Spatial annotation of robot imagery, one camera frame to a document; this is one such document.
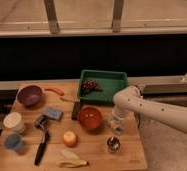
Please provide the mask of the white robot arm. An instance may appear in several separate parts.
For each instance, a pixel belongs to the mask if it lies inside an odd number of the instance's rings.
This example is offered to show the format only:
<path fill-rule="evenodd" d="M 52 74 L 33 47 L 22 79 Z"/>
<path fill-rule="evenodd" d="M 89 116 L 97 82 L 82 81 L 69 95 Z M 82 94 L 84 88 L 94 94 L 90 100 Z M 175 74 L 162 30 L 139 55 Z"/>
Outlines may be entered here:
<path fill-rule="evenodd" d="M 142 97 L 141 93 L 150 81 L 150 78 L 132 78 L 126 88 L 114 95 L 114 108 L 107 120 L 108 126 L 115 133 L 121 134 L 125 117 L 132 111 L 187 134 L 187 107 L 150 101 Z"/>

